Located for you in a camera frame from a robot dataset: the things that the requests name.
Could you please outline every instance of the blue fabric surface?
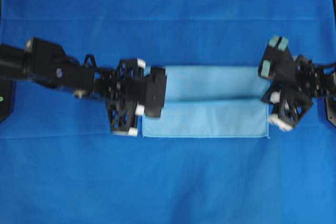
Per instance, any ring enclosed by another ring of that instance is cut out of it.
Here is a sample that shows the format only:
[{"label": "blue fabric surface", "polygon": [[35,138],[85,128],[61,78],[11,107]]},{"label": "blue fabric surface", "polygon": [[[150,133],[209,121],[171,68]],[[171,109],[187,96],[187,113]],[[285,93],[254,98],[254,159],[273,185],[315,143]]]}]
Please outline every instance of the blue fabric surface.
[{"label": "blue fabric surface", "polygon": [[[0,27],[1,42],[37,36],[103,66],[256,66],[274,34],[294,55],[334,61],[332,0],[3,0]],[[29,121],[17,111],[0,125],[0,223],[336,222],[336,129],[322,102],[290,133],[205,140],[94,132],[101,104],[32,83],[17,94],[39,102]],[[39,118],[49,109],[52,125]]]},{"label": "blue fabric surface", "polygon": [[266,137],[269,82],[257,67],[167,66],[159,119],[145,116],[148,137]]}]

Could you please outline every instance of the screw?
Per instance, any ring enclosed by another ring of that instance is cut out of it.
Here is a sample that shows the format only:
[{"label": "screw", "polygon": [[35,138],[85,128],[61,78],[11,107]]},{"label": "screw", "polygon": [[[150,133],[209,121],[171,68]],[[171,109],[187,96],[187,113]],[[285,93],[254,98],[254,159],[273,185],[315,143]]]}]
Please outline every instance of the screw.
[{"label": "screw", "polygon": [[62,78],[62,76],[63,76],[62,69],[60,69],[60,68],[56,69],[56,76],[57,76],[57,78]]}]

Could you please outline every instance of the light blue towel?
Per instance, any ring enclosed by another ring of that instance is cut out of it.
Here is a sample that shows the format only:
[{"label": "light blue towel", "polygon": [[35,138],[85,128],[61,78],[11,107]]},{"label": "light blue towel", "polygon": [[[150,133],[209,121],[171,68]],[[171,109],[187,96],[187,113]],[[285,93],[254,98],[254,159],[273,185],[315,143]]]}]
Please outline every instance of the light blue towel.
[{"label": "light blue towel", "polygon": [[161,118],[145,116],[143,136],[268,136],[268,105],[260,98],[269,82],[256,67],[169,66],[166,74]]}]

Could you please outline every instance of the blue tablecloth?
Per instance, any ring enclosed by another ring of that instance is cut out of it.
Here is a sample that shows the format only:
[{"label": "blue tablecloth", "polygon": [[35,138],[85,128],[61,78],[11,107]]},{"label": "blue tablecloth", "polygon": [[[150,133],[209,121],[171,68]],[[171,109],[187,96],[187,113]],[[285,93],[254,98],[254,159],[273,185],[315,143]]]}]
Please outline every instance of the blue tablecloth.
[{"label": "blue tablecloth", "polygon": [[[334,30],[332,0],[3,0],[0,41],[36,36],[101,66],[256,66],[274,34],[332,62]],[[336,222],[322,101],[270,139],[114,136],[103,104],[25,82],[15,109],[0,125],[0,223]]]}]

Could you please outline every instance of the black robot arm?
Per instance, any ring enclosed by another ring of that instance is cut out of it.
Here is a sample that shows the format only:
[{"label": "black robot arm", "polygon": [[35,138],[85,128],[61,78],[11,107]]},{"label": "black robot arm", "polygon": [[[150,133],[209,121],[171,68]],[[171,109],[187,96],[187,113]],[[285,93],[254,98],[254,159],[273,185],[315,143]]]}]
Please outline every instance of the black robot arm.
[{"label": "black robot arm", "polygon": [[260,77],[272,82],[262,98],[273,104],[270,123],[284,131],[292,130],[313,105],[313,98],[324,98],[327,119],[336,126],[336,63],[315,65],[299,55],[293,59],[288,40],[270,40],[259,65]]},{"label": "black robot arm", "polygon": [[144,76],[144,68],[140,59],[121,60],[116,69],[98,68],[93,55],[81,65],[60,45],[38,38],[29,40],[24,50],[0,45],[0,120],[13,108],[13,81],[31,80],[79,99],[105,102],[111,131],[137,135],[139,115],[161,116],[167,80],[164,69],[152,67]]}]

